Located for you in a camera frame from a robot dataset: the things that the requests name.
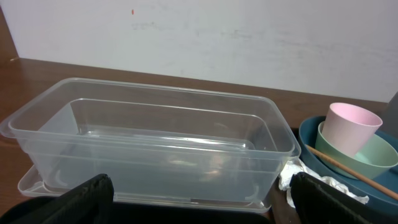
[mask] white tissue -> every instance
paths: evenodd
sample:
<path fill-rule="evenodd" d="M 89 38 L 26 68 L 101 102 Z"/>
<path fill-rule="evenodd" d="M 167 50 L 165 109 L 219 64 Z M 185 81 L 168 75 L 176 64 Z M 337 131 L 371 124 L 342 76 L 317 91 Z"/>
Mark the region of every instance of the white tissue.
<path fill-rule="evenodd" d="M 334 187 L 335 189 L 343 192 L 344 194 L 352 197 L 353 199 L 366 204 L 369 201 L 369 197 L 365 196 L 365 197 L 359 197 L 356 196 L 355 194 L 351 193 L 348 190 L 348 187 L 345 186 L 344 184 L 339 183 L 337 180 L 335 180 L 332 177 L 320 177 L 316 172 L 312 171 L 310 168 L 308 168 L 300 159 L 294 159 L 291 161 L 287 161 L 284 169 L 282 170 L 282 172 L 279 174 L 279 189 L 281 190 L 287 190 L 286 193 L 286 199 L 287 199 L 287 203 L 295 208 L 293 200 L 292 200 L 292 196 L 290 194 L 290 180 L 292 179 L 292 176 L 294 174 L 297 174 L 299 172 L 306 172 L 308 174 L 310 174 L 311 176 L 317 178 L 318 180 Z"/>

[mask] plastic cup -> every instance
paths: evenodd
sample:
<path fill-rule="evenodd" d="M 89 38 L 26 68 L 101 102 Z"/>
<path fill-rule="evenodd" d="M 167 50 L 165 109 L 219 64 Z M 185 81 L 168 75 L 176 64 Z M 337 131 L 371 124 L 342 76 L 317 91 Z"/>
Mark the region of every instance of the plastic cup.
<path fill-rule="evenodd" d="M 382 124 L 378 115 L 364 108 L 347 103 L 332 103 L 322 136 L 337 150 L 353 157 Z"/>

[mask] wooden desk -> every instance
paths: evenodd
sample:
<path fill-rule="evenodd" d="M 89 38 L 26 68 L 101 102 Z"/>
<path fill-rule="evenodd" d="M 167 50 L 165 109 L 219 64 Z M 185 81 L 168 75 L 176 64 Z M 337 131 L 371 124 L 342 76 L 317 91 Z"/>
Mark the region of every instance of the wooden desk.
<path fill-rule="evenodd" d="M 273 100 L 288 124 L 297 128 L 310 116 L 326 114 L 332 102 L 352 103 L 378 113 L 387 106 L 364 100 L 298 93 L 245 85 L 192 80 L 163 75 L 84 67 L 38 60 L 17 59 L 0 67 L 0 121 L 60 80 L 70 77 L 94 78 L 122 82 L 166 85 L 200 90 L 223 91 L 265 96 Z M 14 139 L 0 137 L 0 214 L 27 200 L 17 190 L 18 181 L 32 166 Z M 276 223 L 298 223 L 297 214 L 285 201 L 285 195 L 274 184 L 271 192 Z"/>

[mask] blue bowl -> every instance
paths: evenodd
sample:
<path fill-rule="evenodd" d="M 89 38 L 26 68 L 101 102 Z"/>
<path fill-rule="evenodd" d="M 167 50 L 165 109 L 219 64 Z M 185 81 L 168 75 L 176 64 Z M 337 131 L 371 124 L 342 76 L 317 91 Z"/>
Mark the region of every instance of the blue bowl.
<path fill-rule="evenodd" d="M 300 155 L 301 160 L 319 175 L 330 176 L 338 182 L 345 184 L 349 188 L 349 191 L 357 196 L 369 196 L 369 202 L 366 204 L 367 206 L 388 215 L 398 216 L 398 200 L 388 197 L 360 180 L 354 180 L 332 171 L 305 147 L 306 144 L 315 147 L 318 125 L 324 121 L 325 118 L 325 116 L 316 116 L 306 119 L 301 123 L 298 131 L 298 142 L 302 148 Z M 377 131 L 376 134 L 391 144 L 395 150 L 398 150 L 398 139 L 382 131 Z M 394 192 L 398 192 L 398 166 L 391 168 L 373 180 Z"/>

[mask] wooden chopstick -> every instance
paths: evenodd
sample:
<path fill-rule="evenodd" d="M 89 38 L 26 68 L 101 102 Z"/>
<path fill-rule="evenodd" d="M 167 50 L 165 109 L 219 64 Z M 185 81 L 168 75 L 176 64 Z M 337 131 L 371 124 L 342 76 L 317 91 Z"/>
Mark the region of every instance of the wooden chopstick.
<path fill-rule="evenodd" d="M 386 195 L 392 197 L 393 199 L 398 200 L 398 194 L 395 193 L 395 192 L 393 192 L 392 190 L 386 188 L 386 187 L 383 186 L 383 185 L 380 185 L 380 184 L 376 183 L 375 181 L 373 181 L 373 180 L 371 180 L 371 179 L 365 177 L 364 175 L 362 175 L 362 174 L 360 174 L 360 173 L 358 173 L 358 172 L 356 172 L 356 171 L 353 171 L 352 169 L 350 169 L 350 168 L 344 166 L 343 164 L 341 164 L 341 163 L 339 163 L 338 161 L 332 159 L 332 158 L 329 157 L 328 155 L 325 155 L 324 153 L 322 153 L 322 152 L 320 152 L 320 151 L 314 149 L 313 147 L 311 147 L 311 146 L 309 146 L 309 145 L 306 145 L 306 146 L 308 147 L 308 149 L 309 149 L 312 153 L 314 153 L 314 154 L 317 155 L 318 157 L 320 157 L 320 158 L 322 158 L 322 159 L 324 159 L 324 160 L 330 162 L 330 163 L 333 164 L 334 166 L 337 166 L 338 168 L 340 168 L 340 169 L 344 170 L 345 172 L 347 172 L 347 173 L 353 175 L 354 177 L 358 178 L 359 180 L 362 180 L 363 182 L 365 182 L 365 183 L 369 184 L 370 186 L 374 187 L 375 189 L 380 190 L 381 192 L 385 193 Z"/>

